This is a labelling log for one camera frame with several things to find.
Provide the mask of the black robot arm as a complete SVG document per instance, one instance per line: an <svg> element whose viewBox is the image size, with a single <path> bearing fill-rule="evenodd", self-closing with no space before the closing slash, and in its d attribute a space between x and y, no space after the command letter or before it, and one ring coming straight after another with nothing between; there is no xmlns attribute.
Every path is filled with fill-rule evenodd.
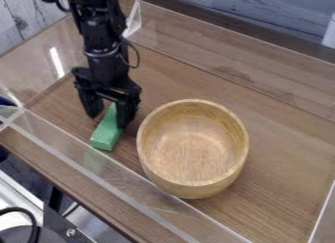
<svg viewBox="0 0 335 243"><path fill-rule="evenodd" d="M124 128L136 116L141 87L129 77L138 63L129 64L128 47L134 46L122 36L126 20L118 0L41 1L72 14L82 36L88 66L73 68L72 75L85 113L94 118L104 109L102 100L112 101L116 125Z"/></svg>

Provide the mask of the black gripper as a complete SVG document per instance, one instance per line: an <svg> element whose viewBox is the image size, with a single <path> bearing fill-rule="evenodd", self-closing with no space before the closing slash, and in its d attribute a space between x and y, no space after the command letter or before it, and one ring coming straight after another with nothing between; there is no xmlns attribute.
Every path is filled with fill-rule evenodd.
<svg viewBox="0 0 335 243"><path fill-rule="evenodd" d="M141 93L141 87L129 77L128 47L118 44L105 53L85 52L85 55L88 66L72 69L85 113L93 119L102 111L102 100L116 102L116 122L124 128L134 119Z"/></svg>

